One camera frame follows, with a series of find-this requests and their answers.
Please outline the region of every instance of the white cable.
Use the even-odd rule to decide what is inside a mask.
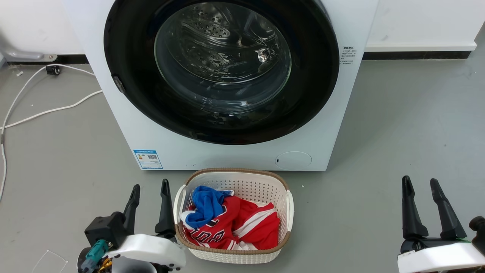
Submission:
[[[67,265],[67,263],[68,263],[68,262],[67,262],[67,260],[66,260],[66,259],[64,259],[64,258],[62,258],[61,256],[59,256],[59,255],[55,254],[54,252],[50,251],[49,249],[47,249],[47,251],[44,253],[44,255],[42,255],[42,257],[40,257],[40,259],[37,261],[37,263],[35,264],[35,266],[32,268],[32,273],[35,271],[35,268],[37,268],[37,266],[39,265],[40,261],[41,261],[41,260],[44,258],[44,256],[45,256],[45,255],[47,255],[47,253],[49,253],[49,252],[51,252],[52,254],[56,255],[56,256],[57,256],[57,257],[59,257],[59,258],[61,258],[61,259],[62,259],[62,260],[65,262],[64,266],[62,267],[61,271],[59,271],[59,273],[61,273],[61,272],[62,272],[62,270],[64,270],[64,267],[65,267],[65,266]]]
[[[5,128],[8,128],[8,127],[12,127],[14,125],[17,125],[17,124],[20,124],[22,122],[25,122],[25,121],[28,121],[28,120],[31,120],[31,119],[34,119],[38,116],[41,116],[43,114],[47,114],[47,113],[50,113],[50,112],[54,112],[54,111],[58,111],[58,110],[62,110],[62,109],[68,109],[68,108],[71,108],[71,107],[74,107],[76,105],[78,105],[79,103],[85,101],[86,99],[90,98],[91,96],[94,96],[96,94],[99,94],[101,91],[98,91],[98,92],[95,92],[89,96],[87,96],[86,98],[82,99],[81,101],[79,101],[78,103],[76,104],[73,104],[71,106],[67,106],[67,107],[62,107],[62,108],[58,108],[58,109],[53,109],[53,110],[49,110],[49,111],[46,111],[46,112],[43,112],[43,113],[39,113],[35,116],[32,116],[30,118],[26,118],[24,120],[21,120],[21,121],[18,121],[16,123],[13,123],[13,124],[10,124],[8,126],[6,126],[7,124],[7,120],[8,120],[8,117],[10,115],[10,112],[12,111],[12,109],[14,108],[14,105],[15,105],[15,102],[17,102],[17,99],[19,98],[20,94],[22,93],[22,91],[24,91],[25,87],[29,84],[29,82],[38,74],[40,73],[42,70],[44,70],[46,67],[51,67],[51,66],[60,66],[60,67],[65,67],[65,68],[70,68],[70,69],[74,69],[74,70],[77,70],[77,71],[82,71],[82,72],[85,72],[85,73],[88,73],[90,75],[93,75],[93,73],[91,72],[88,72],[86,70],[83,70],[83,69],[79,69],[79,68],[74,68],[74,67],[70,67],[70,66],[66,66],[66,65],[61,65],[61,64],[51,64],[51,65],[46,65],[44,67],[42,67],[41,69],[39,69],[36,73],[34,73],[34,75],[32,75],[32,77],[29,78],[29,80],[24,84],[24,87],[22,87],[22,89],[20,90],[20,92],[17,94],[17,96],[15,97],[14,101],[12,102],[12,105],[10,106],[10,108],[8,109],[8,112],[7,112],[7,115],[5,116],[5,119],[3,120],[3,125],[1,127],[1,135],[0,135],[0,139],[1,139],[1,154],[2,154],[2,157],[3,157],[3,178],[2,178],[2,183],[1,183],[1,186],[0,186],[0,202],[1,202],[1,198],[3,196],[3,189],[5,188],[5,180],[7,178],[7,158],[5,157]]]
[[[72,108],[72,107],[78,106],[79,104],[81,104],[81,102],[84,102],[84,101],[85,101],[85,100],[87,100],[88,98],[90,98],[90,97],[92,97],[92,96],[94,96],[94,95],[97,95],[97,94],[99,94],[99,93],[102,93],[102,92],[103,92],[103,90],[100,90],[100,91],[97,91],[97,92],[91,93],[91,94],[87,95],[87,96],[86,96],[84,99],[82,99],[82,100],[80,100],[80,101],[76,102],[76,103],[75,103],[75,104],[73,104],[73,105],[64,106],[64,107],[60,107],[60,108],[56,108],[56,109],[51,109],[51,110],[48,110],[48,111],[45,111],[45,112],[39,113],[39,114],[37,114],[37,115],[34,115],[34,116],[31,116],[31,117],[28,117],[28,118],[23,119],[23,120],[19,120],[19,121],[15,122],[15,123],[12,123],[12,124],[9,124],[9,125],[5,126],[5,128],[7,129],[7,128],[10,128],[10,127],[12,127],[12,126],[19,125],[19,124],[21,124],[21,123],[23,123],[23,122],[26,122],[26,121],[28,121],[28,120],[34,119],[34,118],[36,118],[36,117],[40,117],[41,115],[45,115],[45,114],[52,113],[52,112],[55,112],[55,111],[64,110],[64,109],[69,109],[69,108]]]

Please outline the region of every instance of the blue cloth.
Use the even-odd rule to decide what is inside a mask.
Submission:
[[[224,198],[231,196],[231,190],[217,191],[207,186],[198,186],[192,194],[192,201],[197,208],[187,215],[185,222],[193,229],[198,229],[222,214]]]

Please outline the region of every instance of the washing machine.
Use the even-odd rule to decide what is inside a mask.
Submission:
[[[143,170],[326,170],[377,4],[64,0]]]

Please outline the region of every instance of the front-load washer door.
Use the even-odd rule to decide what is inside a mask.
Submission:
[[[141,112],[218,144],[297,130],[328,101],[339,71],[318,0],[116,0],[104,46],[114,82]]]

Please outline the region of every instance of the black baseboard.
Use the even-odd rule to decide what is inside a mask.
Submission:
[[[471,51],[404,51],[404,52],[364,52],[366,60],[424,60],[424,59],[467,59]],[[9,65],[82,65],[89,64],[86,55],[58,55],[54,62],[8,62]]]
[[[83,65],[89,64],[86,55],[57,55],[57,59],[53,62],[7,62],[8,65],[50,65],[50,64],[61,64],[61,65]]]
[[[364,52],[362,60],[467,59],[470,53],[471,51]]]

